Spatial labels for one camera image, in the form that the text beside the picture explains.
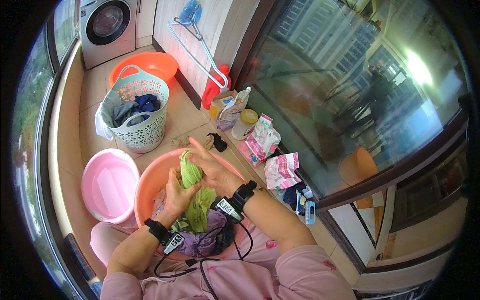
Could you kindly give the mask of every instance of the orange stool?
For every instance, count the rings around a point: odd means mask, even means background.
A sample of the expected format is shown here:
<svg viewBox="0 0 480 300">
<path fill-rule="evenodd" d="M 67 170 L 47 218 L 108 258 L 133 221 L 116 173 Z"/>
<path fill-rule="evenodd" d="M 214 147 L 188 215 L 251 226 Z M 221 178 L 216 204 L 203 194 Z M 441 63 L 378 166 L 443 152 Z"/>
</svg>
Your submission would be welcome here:
<svg viewBox="0 0 480 300">
<path fill-rule="evenodd" d="M 378 170 L 370 153 L 363 147 L 357 147 L 340 163 L 339 172 L 343 181 L 352 186 L 377 174 Z"/>
</svg>

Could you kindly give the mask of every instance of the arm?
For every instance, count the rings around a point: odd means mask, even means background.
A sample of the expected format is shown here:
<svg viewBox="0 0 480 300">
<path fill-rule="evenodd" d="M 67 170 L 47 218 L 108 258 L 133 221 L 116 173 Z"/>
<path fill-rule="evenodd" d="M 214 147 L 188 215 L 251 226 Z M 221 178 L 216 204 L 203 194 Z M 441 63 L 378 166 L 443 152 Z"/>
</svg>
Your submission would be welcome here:
<svg viewBox="0 0 480 300">
<path fill-rule="evenodd" d="M 166 186 L 165 209 L 154 219 L 165 228 L 170 228 L 180 214 L 187 209 L 190 199 L 201 187 L 201 184 L 196 184 L 188 189 L 183 189 L 178 179 L 180 179 L 180 168 L 171 168 Z M 108 261 L 107 275 L 123 272 L 138 276 L 139 273 L 145 271 L 160 245 L 149 229 L 148 226 L 142 226 L 117 246 Z"/>
<path fill-rule="evenodd" d="M 189 154 L 187 159 L 202 168 L 210 187 L 221 188 L 231 197 L 237 188 L 246 183 L 221 165 L 195 139 L 190 138 L 190 143 L 195 146 L 198 155 Z M 255 190 L 254 193 L 243 211 L 266 236 L 278 242 L 280 254 L 299 246 L 317 244 L 308 227 L 295 214 L 266 192 Z"/>
</svg>

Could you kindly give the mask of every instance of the washing machine door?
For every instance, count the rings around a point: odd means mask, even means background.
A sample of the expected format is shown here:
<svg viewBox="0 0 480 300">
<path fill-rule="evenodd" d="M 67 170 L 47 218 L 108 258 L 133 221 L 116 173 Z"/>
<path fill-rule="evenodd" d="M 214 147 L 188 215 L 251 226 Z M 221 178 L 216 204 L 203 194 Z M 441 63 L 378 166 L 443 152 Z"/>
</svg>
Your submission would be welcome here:
<svg viewBox="0 0 480 300">
<path fill-rule="evenodd" d="M 95 45 L 106 45 L 127 29 L 130 22 L 130 7 L 120 0 L 99 5 L 90 15 L 86 26 L 87 38 Z"/>
</svg>

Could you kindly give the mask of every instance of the green cloth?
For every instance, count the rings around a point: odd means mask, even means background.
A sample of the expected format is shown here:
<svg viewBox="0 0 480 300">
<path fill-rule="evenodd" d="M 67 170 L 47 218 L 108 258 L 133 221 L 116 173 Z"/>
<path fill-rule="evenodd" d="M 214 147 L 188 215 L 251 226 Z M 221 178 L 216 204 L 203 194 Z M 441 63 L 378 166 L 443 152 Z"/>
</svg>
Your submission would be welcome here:
<svg viewBox="0 0 480 300">
<path fill-rule="evenodd" d="M 193 151 L 184 151 L 180 159 L 180 185 L 184 189 L 199 183 L 204 174 L 202 168 L 187 160 L 186 155 L 189 152 Z M 207 211 L 215 200 L 215 197 L 215 190 L 202 187 L 195 196 L 192 197 L 185 212 L 173 223 L 173 230 L 188 233 L 205 232 L 207 229 Z"/>
</svg>

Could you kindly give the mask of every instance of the pink sleeve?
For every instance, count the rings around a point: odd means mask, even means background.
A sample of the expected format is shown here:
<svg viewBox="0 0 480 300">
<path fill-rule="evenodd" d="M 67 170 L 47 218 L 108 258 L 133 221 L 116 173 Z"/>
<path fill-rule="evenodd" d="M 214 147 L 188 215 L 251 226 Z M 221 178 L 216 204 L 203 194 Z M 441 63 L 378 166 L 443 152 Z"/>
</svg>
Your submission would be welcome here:
<svg viewBox="0 0 480 300">
<path fill-rule="evenodd" d="M 127 273 L 112 273 L 103 280 L 100 300 L 140 300 L 143 298 L 138 279 Z"/>
<path fill-rule="evenodd" d="M 280 298 L 355 300 L 350 284 L 319 246 L 289 250 L 279 257 L 275 268 Z"/>
</svg>

